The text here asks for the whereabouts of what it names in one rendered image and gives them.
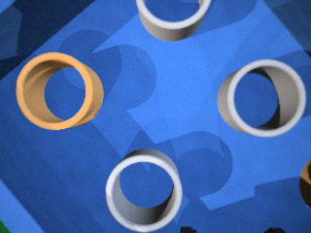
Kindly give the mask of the white hollow ring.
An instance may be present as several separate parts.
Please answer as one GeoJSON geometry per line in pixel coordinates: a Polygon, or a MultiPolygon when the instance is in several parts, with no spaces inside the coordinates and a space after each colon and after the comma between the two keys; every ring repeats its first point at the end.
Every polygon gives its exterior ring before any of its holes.
{"type": "Polygon", "coordinates": [[[151,35],[161,41],[178,42],[187,39],[199,28],[211,0],[198,0],[199,10],[192,17],[178,22],[164,21],[152,15],[145,6],[146,0],[136,0],[136,3],[142,24],[151,35]]]}
{"type": "Polygon", "coordinates": [[[122,226],[150,232],[168,224],[178,213],[183,197],[182,185],[174,162],[163,152],[154,149],[139,149],[126,155],[113,170],[106,184],[106,203],[115,220],[122,226]],[[130,203],[121,191],[121,170],[136,162],[151,162],[163,168],[173,180],[168,198],[161,204],[142,208],[130,203]]]}
{"type": "Polygon", "coordinates": [[[227,76],[220,86],[217,103],[221,117],[231,128],[258,137],[275,137],[288,132],[298,123],[305,109],[306,91],[302,79],[292,67],[278,60],[261,59],[227,76]],[[235,88],[248,73],[259,74],[270,80],[278,96],[275,114],[258,127],[245,123],[234,105],[235,88]]]}

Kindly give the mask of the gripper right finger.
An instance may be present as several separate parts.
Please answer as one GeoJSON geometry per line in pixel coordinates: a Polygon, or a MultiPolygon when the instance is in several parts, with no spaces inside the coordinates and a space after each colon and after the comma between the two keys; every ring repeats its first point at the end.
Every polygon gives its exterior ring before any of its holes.
{"type": "Polygon", "coordinates": [[[264,233],[286,233],[282,228],[268,228],[264,233]]]}

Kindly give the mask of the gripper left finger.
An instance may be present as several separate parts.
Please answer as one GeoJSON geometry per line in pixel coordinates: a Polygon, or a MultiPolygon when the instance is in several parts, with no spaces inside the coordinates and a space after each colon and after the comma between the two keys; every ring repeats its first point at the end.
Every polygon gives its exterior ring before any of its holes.
{"type": "Polygon", "coordinates": [[[181,233],[197,233],[196,230],[192,230],[192,227],[181,226],[181,233]]]}

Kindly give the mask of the blue crate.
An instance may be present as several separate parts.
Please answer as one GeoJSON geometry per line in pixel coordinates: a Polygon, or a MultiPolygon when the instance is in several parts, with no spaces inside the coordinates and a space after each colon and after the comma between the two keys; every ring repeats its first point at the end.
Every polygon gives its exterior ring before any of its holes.
{"type": "Polygon", "coordinates": [[[311,159],[311,0],[211,0],[199,28],[165,42],[136,0],[0,0],[0,219],[11,233],[311,233],[299,179],[311,159]],[[33,58],[70,55],[103,86],[97,115],[51,130],[17,103],[33,58]],[[303,81],[298,123],[275,137],[225,123],[218,92],[227,76],[261,59],[303,81]],[[175,164],[178,213],[155,231],[118,223],[109,176],[129,153],[154,149],[175,164]]]}

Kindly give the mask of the tan hollow bushing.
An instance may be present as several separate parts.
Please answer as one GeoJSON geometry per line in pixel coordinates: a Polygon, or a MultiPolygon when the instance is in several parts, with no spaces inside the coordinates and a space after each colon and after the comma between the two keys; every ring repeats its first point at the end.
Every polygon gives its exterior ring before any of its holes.
{"type": "Polygon", "coordinates": [[[21,70],[16,87],[17,103],[23,114],[34,124],[51,130],[83,125],[99,112],[103,102],[103,86],[96,73],[74,57],[49,52],[29,61],[21,70]],[[68,120],[51,113],[45,102],[45,86],[56,71],[77,68],[86,84],[86,99],[79,112],[68,120]]]}
{"type": "Polygon", "coordinates": [[[304,202],[311,209],[311,159],[306,163],[301,172],[299,189],[304,202]]]}

